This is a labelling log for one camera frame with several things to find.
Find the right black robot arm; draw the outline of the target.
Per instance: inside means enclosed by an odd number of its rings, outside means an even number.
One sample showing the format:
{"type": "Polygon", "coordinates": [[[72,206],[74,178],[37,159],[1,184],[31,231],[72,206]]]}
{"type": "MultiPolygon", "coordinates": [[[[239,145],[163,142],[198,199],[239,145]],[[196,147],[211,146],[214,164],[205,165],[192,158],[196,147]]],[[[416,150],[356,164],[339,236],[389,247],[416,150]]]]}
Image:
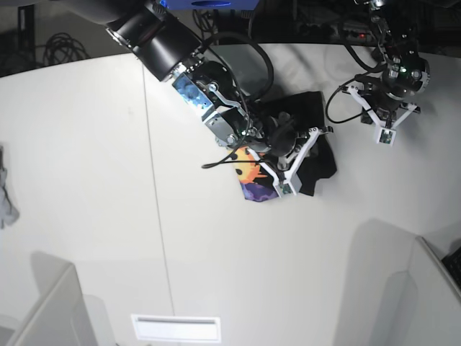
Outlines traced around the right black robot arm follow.
{"type": "Polygon", "coordinates": [[[264,84],[246,93],[212,48],[223,34],[199,37],[160,1],[80,1],[76,10],[105,27],[158,80],[175,88],[228,149],[221,164],[269,167],[284,176],[317,174],[322,179],[336,173],[321,93],[273,94],[272,60],[249,37],[228,35],[252,47],[267,70],[264,84]]]}

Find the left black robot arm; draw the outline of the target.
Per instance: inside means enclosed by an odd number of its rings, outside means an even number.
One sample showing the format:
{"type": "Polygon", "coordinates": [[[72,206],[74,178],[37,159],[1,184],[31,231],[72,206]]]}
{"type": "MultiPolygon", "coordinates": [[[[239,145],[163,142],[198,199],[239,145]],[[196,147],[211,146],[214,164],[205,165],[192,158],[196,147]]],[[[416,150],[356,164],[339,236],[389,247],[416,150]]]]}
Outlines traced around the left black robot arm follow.
{"type": "Polygon", "coordinates": [[[340,17],[337,31],[341,44],[354,61],[364,69],[344,82],[328,98],[325,116],[330,123],[342,124],[360,118],[363,123],[381,125],[386,129],[397,128],[412,113],[421,108],[405,101],[406,97],[422,93],[430,80],[429,62],[419,56],[416,29],[410,21],[402,1],[357,1],[367,6],[366,13],[354,13],[340,17]],[[347,20],[365,19],[376,47],[373,51],[375,66],[366,64],[346,38],[344,24],[347,20]],[[361,112],[344,120],[333,120],[329,107],[339,93],[358,96],[361,112]]]}

